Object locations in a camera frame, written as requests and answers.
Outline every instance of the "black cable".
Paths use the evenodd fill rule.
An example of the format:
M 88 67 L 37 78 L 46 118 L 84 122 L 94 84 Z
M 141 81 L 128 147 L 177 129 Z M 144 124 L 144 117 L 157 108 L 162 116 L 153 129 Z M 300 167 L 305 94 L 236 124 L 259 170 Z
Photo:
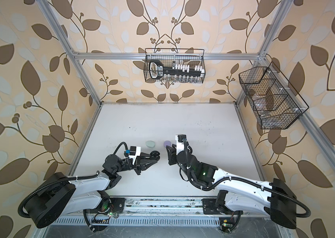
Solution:
M 230 233 L 236 228 L 237 224 L 239 223 L 239 221 L 240 221 L 240 217 L 241 217 L 241 212 L 242 212 L 242 211 L 239 211 L 239 215 L 237 216 L 237 219 L 236 219 L 236 221 L 235 221 L 234 226 L 232 226 L 231 229 L 228 229 L 228 231 L 229 231 Z
M 120 146 L 124 145 L 125 146 L 125 150 L 128 150 L 128 146 L 126 145 L 125 142 L 121 142 L 120 145 L 117 146 L 115 152 L 113 153 L 114 155 L 117 153 L 117 151 L 120 149 Z
M 115 152 L 113 153 L 114 155 L 116 155 L 117 151 L 120 149 L 120 147 L 121 147 L 122 145 L 125 146 L 125 150 L 128 150 L 128 146 L 127 146 L 126 143 L 123 141 L 123 142 L 121 142 L 121 143 L 117 146 Z M 126 161 L 126 163 L 127 163 L 128 166 L 131 168 L 132 166 L 131 166 L 131 162 L 129 161 L 129 154 L 125 152 L 125 153 L 124 153 L 124 156 L 125 156 L 125 161 Z
M 97 172 L 94 175 L 89 175 L 89 176 L 80 176 L 80 177 L 69 177 L 69 178 L 61 178 L 58 179 L 52 183 L 48 183 L 38 189 L 36 189 L 35 191 L 33 191 L 32 193 L 30 193 L 29 195 L 27 195 L 27 197 L 25 197 L 25 199 L 22 200 L 22 202 L 19 204 L 18 206 L 18 214 L 22 217 L 25 218 L 30 218 L 29 214 L 23 211 L 23 208 L 25 207 L 25 204 L 32 198 L 34 197 L 37 193 L 41 192 L 43 189 L 46 189 L 52 185 L 55 185 L 57 183 L 61 183 L 61 182 L 65 182 L 65 181 L 71 181 L 71 180 L 82 180 L 82 179 L 92 179 L 92 178 L 96 178 L 99 175 L 99 172 Z
M 189 152 L 188 152 L 188 142 L 186 139 L 184 139 L 184 149 L 185 149 L 185 156 L 186 156 L 186 167 L 189 165 Z M 259 184 L 256 184 L 254 182 L 251 182 L 250 180 L 247 180 L 245 178 L 240 178 L 240 177 L 233 177 L 233 176 L 230 176 L 230 177 L 226 177 L 226 178 L 221 178 L 219 179 L 217 182 L 215 182 L 213 185 L 211 185 L 210 187 L 208 188 L 203 188 L 202 186 L 198 186 L 198 185 L 195 185 L 193 183 L 193 181 L 191 180 L 192 177 L 191 177 L 191 168 L 188 168 L 187 169 L 187 178 L 189 179 L 189 182 L 196 188 L 199 188 L 203 191 L 211 191 L 212 189 L 214 189 L 216 186 L 218 186 L 221 182 L 223 181 L 226 181 L 226 180 L 236 180 L 236 181 L 240 181 L 240 182 L 243 182 L 243 183 L 247 183 L 249 185 L 252 185 L 256 188 L 260 188 L 262 189 L 263 191 L 266 190 L 270 193 L 274 193 L 274 194 L 277 194 L 281 197 L 284 197 L 292 202 L 294 202 L 295 204 L 297 204 L 298 206 L 302 207 L 304 210 L 305 210 L 305 213 L 296 213 L 296 217 L 309 217 L 311 215 L 311 211 L 310 209 L 305 205 L 303 204 L 302 202 L 298 201 L 297 199 L 294 199 L 284 193 L 280 193 L 280 192 L 277 192 L 271 188 L 267 188 L 267 187 L 262 187 L 261 185 Z
M 87 214 L 86 214 L 87 211 L 88 211 L 88 209 L 84 209 L 84 210 L 83 210 L 84 220 L 85 220 L 85 222 L 86 222 L 88 228 L 89 228 L 92 232 L 95 232 L 95 228 L 89 223 L 89 220 L 88 220 L 88 218 L 87 218 Z
M 188 182 L 188 181 L 189 181 L 189 179 L 185 180 L 185 179 L 184 179 L 184 177 L 182 177 L 181 170 L 182 170 L 182 169 L 181 169 L 181 168 L 179 168 L 179 175 L 181 175 L 181 178 L 182 178 L 182 180 L 183 180 L 183 181 L 186 181 L 186 182 Z

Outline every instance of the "white plastic piece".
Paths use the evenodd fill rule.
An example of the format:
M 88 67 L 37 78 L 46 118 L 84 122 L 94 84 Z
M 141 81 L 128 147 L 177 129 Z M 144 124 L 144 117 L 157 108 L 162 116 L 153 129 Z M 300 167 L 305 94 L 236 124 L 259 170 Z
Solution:
M 268 181 L 256 181 L 248 178 L 244 178 L 241 176 L 237 176 L 231 173 L 227 173 L 222 169 L 218 169 L 215 171 L 213 179 L 214 183 L 218 181 L 219 179 L 226 178 L 226 177 L 239 177 L 246 180 L 249 180 L 255 184 L 257 184 L 259 187 L 267 187 L 272 188 L 272 186 L 269 185 Z M 268 191 L 263 191 L 260 188 L 256 188 L 252 185 L 249 185 L 247 183 L 237 181 L 237 180 L 227 180 L 222 183 L 220 183 L 217 187 L 219 190 L 226 190 L 231 193 L 236 193 L 241 196 L 238 197 L 231 197 L 231 193 L 228 193 L 226 195 L 225 199 L 225 205 L 228 209 L 231 209 L 232 211 L 250 211 L 250 212 L 259 212 L 262 214 L 265 214 L 269 216 L 265 211 L 264 207 L 271 207 L 271 203 L 268 201 L 268 197 L 271 197 L 272 194 Z

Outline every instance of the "aluminum frame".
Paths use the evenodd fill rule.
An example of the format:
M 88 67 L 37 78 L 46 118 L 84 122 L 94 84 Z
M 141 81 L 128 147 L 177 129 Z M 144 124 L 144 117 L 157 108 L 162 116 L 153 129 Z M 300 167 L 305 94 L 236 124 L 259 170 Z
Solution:
M 144 60 L 145 53 L 74 53 L 79 60 Z M 259 54 L 205 53 L 204 60 L 258 60 Z

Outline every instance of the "vent grille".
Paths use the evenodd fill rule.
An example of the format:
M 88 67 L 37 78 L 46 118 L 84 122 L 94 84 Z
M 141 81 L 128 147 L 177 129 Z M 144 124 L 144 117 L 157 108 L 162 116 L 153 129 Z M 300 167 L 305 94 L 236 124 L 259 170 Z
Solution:
M 95 225 L 100 226 L 219 226 L 217 217 L 119 217 L 110 218 L 108 222 Z M 82 216 L 62 216 L 58 218 L 53 225 L 86 225 Z

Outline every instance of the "wire mesh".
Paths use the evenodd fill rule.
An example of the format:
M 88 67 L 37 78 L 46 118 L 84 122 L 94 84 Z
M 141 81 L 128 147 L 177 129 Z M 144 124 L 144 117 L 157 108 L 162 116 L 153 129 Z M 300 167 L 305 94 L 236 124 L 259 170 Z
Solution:
M 206 75 L 200 49 L 145 49 L 144 76 L 147 83 L 160 81 L 203 83 Z
M 239 80 L 261 129 L 287 129 L 308 109 L 290 97 L 270 67 L 241 72 Z

